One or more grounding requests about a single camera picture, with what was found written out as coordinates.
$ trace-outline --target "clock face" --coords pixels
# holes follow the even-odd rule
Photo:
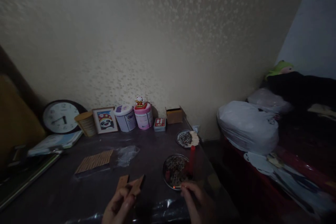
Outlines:
[[[45,108],[43,122],[52,132],[64,134],[78,126],[74,119],[77,115],[79,111],[71,103],[55,102]]]

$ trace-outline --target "green stuffed toy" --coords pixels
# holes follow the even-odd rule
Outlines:
[[[266,75],[265,80],[267,80],[268,76],[287,74],[290,72],[294,72],[294,66],[291,63],[282,60],[279,61],[272,70],[268,71],[268,75]]]

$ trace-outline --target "lid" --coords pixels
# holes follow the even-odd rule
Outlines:
[[[137,108],[137,106],[134,107],[134,113],[135,114],[146,114],[149,111],[151,111],[151,104],[150,103],[145,103],[144,108]]]
[[[165,118],[156,118],[154,121],[154,128],[165,128],[166,119]]]
[[[84,112],[82,114],[75,116],[75,121],[81,121],[84,119],[88,119],[91,116],[92,116],[92,111]]]
[[[116,116],[124,116],[126,114],[129,114],[133,110],[133,106],[131,105],[120,105],[115,108],[114,114]]]

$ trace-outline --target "table surface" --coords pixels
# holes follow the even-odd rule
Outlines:
[[[190,149],[179,146],[175,139],[183,123],[167,125],[165,132],[136,128],[130,132],[84,135],[66,150],[52,167],[39,177],[0,213],[0,223],[100,223],[107,203],[115,193],[119,177],[128,174],[129,181],[145,174],[141,194],[133,213],[134,222],[159,223],[188,219],[188,210],[178,191],[169,188],[162,176],[162,165],[172,154],[189,157]],[[127,167],[116,167],[118,149],[139,148]],[[110,165],[85,177],[74,175],[86,156],[115,149]],[[196,147],[194,180],[216,201],[222,219],[237,219],[238,212],[201,146]]]

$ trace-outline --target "clock hand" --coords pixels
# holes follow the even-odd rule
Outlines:
[[[51,122],[51,124],[55,124],[55,122],[57,122],[58,120],[61,120],[63,117],[61,117],[61,118],[58,118],[57,120],[55,120],[55,121],[52,121]]]

